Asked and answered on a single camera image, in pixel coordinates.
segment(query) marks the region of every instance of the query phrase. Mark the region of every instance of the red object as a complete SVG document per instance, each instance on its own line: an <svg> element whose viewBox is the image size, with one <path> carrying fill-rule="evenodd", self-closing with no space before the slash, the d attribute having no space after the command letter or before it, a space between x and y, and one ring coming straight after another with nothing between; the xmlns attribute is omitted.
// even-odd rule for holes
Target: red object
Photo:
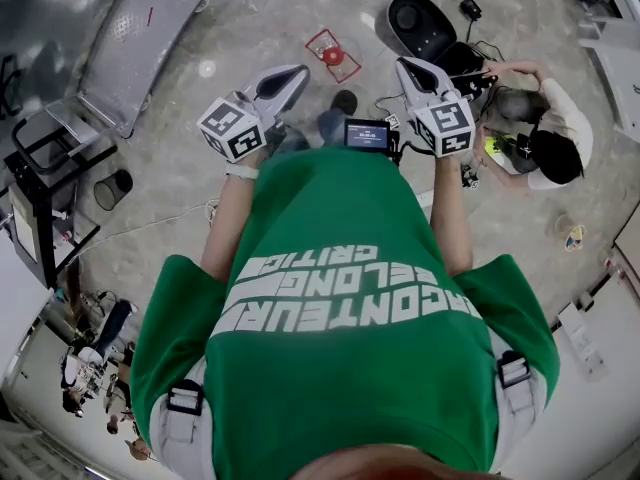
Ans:
<svg viewBox="0 0 640 480"><path fill-rule="evenodd" d="M355 75L362 66L346 52L328 28L313 36L305 47L324 62L336 82L341 84Z"/></svg>

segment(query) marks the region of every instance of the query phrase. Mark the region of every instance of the strap buckle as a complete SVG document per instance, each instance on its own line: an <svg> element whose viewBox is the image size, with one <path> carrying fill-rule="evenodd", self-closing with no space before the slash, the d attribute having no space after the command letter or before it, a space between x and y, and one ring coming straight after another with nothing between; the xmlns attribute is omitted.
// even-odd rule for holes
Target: strap buckle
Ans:
<svg viewBox="0 0 640 480"><path fill-rule="evenodd" d="M169 389L167 396L167 409L192 416L202 414L202 400L204 391L197 382L189 379L182 379Z"/></svg>
<svg viewBox="0 0 640 480"><path fill-rule="evenodd" d="M502 389L510 388L531 378L529 361L520 352L508 350L498 359L498 378Z"/></svg>

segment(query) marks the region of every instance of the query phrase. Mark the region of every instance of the small screen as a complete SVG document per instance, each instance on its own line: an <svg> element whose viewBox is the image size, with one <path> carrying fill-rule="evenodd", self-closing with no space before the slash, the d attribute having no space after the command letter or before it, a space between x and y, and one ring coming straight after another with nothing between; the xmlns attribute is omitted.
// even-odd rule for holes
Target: small screen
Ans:
<svg viewBox="0 0 640 480"><path fill-rule="evenodd" d="M347 146L354 148L387 149L388 140L386 127L365 124L347 125Z"/></svg>

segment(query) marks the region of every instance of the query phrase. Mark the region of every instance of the green t-shirt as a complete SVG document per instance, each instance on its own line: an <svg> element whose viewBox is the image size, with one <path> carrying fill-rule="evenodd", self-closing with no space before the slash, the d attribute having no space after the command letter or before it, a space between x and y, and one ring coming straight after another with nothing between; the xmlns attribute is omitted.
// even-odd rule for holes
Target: green t-shirt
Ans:
<svg viewBox="0 0 640 480"><path fill-rule="evenodd" d="M550 395L557 351L510 256L452 279L385 157L284 155L262 168L228 286L167 259L133 361L133 407L148 442L154 402L205 354L221 480L284 480L373 443L486 471L497 432L487 325Z"/></svg>

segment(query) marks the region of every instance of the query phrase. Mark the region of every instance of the concrete floor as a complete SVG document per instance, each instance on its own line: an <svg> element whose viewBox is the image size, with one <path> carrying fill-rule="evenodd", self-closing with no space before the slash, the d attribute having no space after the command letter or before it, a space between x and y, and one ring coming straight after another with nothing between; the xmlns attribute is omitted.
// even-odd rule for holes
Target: concrete floor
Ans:
<svg viewBox="0 0 640 480"><path fill-rule="evenodd" d="M372 30L375 17L390 1L212 0L193 19L172 53L134 136L120 141L119 154L94 170L85 183L82 206L103 223L99 236L180 215L218 197L224 162L206 145L195 122L216 97L241 88L260 69L290 62L309 65L311 82L287 120L302 129L310 142L320 144L314 119L339 87L304 44L325 27L363 65L344 84L360 99L357 117L368 117L376 99L402 92L394 71L397 54ZM463 38L468 22L458 11L462 0L433 1ZM594 152L586 177L570 187L518 196L507 193L488 171L482 171L480 188L466 193L476 264L512 254L553 320L602 273L598 258L640 197L640 148L612 132L612 114L602 85L587 54L577 45L576 24L584 10L575 0L476 1L484 15L474 25L471 40L498 45L508 59L545 63L594 130ZM217 67L210 78L199 74L200 63L206 60ZM520 78L513 82L527 83ZM406 121L402 102L388 103ZM109 214L97 207L91 187L117 167L132 173L135 186ZM424 191L433 184L433 161L408 154L402 173L416 192ZM562 241L553 236L551 225L562 211L587 227L583 250L567 253ZM179 253L197 261L207 231L204 210L197 209L181 219L116 236L82 257L85 286L113 290L144 308L164 259Z"/></svg>

